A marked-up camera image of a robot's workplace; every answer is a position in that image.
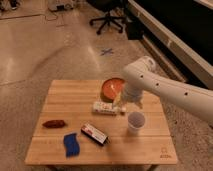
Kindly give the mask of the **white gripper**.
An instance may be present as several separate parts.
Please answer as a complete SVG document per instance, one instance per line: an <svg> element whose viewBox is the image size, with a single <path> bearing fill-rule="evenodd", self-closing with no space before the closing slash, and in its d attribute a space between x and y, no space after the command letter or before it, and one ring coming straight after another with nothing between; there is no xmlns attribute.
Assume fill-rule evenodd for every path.
<svg viewBox="0 0 213 171"><path fill-rule="evenodd" d="M130 84L125 84L122 92L119 92L115 99L113 100L113 107L120 106L121 101L123 104L134 103L140 109L143 108L142 100L142 91L133 87Z"/></svg>

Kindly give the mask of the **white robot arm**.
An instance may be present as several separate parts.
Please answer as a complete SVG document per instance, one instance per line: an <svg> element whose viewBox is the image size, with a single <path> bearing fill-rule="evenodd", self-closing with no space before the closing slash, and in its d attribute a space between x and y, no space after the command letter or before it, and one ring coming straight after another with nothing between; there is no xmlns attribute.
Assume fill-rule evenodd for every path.
<svg viewBox="0 0 213 171"><path fill-rule="evenodd" d="M125 83L113 105L135 103L142 107L143 91L148 91L194 114L213 127L213 90L159 76L155 74L155 69L156 63L149 56L143 56L126 65L122 70Z"/></svg>

